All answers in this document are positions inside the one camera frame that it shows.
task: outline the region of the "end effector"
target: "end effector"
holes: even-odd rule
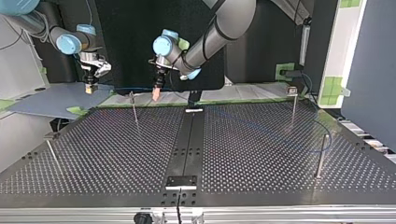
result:
[[[111,70],[111,65],[105,57],[97,53],[99,48],[96,45],[95,28],[80,24],[77,31],[72,33],[53,25],[45,15],[35,11],[39,2],[39,0],[0,0],[0,15],[19,25],[29,35],[40,38],[42,42],[50,42],[61,53],[78,54],[81,68],[86,73],[84,77],[86,92],[93,93],[97,90],[99,77]]]
[[[203,1],[216,10],[216,16],[190,49],[181,48],[178,33],[169,30],[163,30],[154,41],[158,75],[165,76],[167,71],[174,69],[179,71],[181,80],[195,79],[201,72],[202,64],[247,31],[256,12],[256,0]]]
[[[93,94],[97,91],[99,78],[111,71],[111,64],[97,52],[95,28],[80,24],[75,33],[59,35],[56,45],[63,54],[79,55],[81,68],[85,72],[85,92]]]

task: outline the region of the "green tape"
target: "green tape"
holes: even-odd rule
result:
[[[340,8],[358,7],[360,5],[361,5],[361,0],[341,0]]]
[[[12,100],[0,100],[0,112],[6,110],[11,105],[14,105],[15,101]]]
[[[282,63],[276,65],[275,80],[276,81],[293,81],[292,77],[285,77],[280,75],[280,71],[294,71],[295,63]]]
[[[190,42],[185,39],[179,38],[178,39],[178,47],[181,50],[188,49],[190,47]]]
[[[79,116],[84,116],[89,112],[88,110],[85,110],[81,106],[72,106],[67,108],[66,110],[74,115],[79,115]]]
[[[341,95],[342,77],[326,77],[319,103],[321,105],[336,105]]]

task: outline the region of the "wire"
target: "wire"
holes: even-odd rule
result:
[[[90,11],[90,18],[91,18],[91,20],[90,20],[90,25],[92,25],[92,21],[93,21],[93,18],[92,18],[92,9],[91,9],[91,6],[90,6],[90,3],[88,2],[88,0],[85,0],[85,2],[87,3],[88,10]]]
[[[22,38],[22,35],[23,35],[23,30],[21,30],[20,35],[18,36],[18,38],[14,42],[12,42],[11,44],[9,44],[7,46],[4,46],[4,47],[0,48],[0,50],[8,49],[8,48],[11,48],[12,46],[16,45],[18,43],[18,41],[20,41],[20,39]]]

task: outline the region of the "metal rod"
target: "metal rod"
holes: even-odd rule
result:
[[[293,105],[293,120],[294,120],[294,115],[296,114],[296,108],[297,108],[297,97],[298,95],[294,96],[294,105]]]
[[[325,134],[323,137],[323,142],[322,142],[322,147],[320,151],[320,157],[319,157],[319,163],[318,163],[318,169],[316,173],[316,178],[321,178],[321,171],[323,168],[323,162],[324,162],[324,157],[326,155],[326,152],[324,151],[324,148],[327,146],[329,142],[330,136],[328,134]]]
[[[49,146],[49,151],[52,154],[53,159],[56,161],[56,164],[58,165],[58,168],[62,173],[61,164],[58,162],[58,158],[56,157],[55,151],[52,148],[52,144],[50,143],[50,140],[47,140],[47,145]]]

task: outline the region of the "gray panel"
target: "gray panel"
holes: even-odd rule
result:
[[[67,108],[80,106],[83,109],[91,109],[107,99],[110,90],[109,86],[99,85],[99,90],[89,95],[85,93],[84,83],[55,84],[10,106],[7,110],[50,118],[77,119],[78,115],[68,112]]]
[[[364,131],[396,149],[396,1],[367,1],[342,112]]]
[[[86,203],[108,198],[97,206],[160,205],[156,198],[163,190],[183,109],[138,109],[137,114],[139,126],[131,108],[95,110],[53,142],[57,160],[47,147],[22,158],[14,170],[0,175],[0,206],[14,206],[4,202],[16,195],[11,201],[25,196],[29,206],[36,206],[32,201],[37,199],[50,200],[46,206],[77,206],[84,198]]]

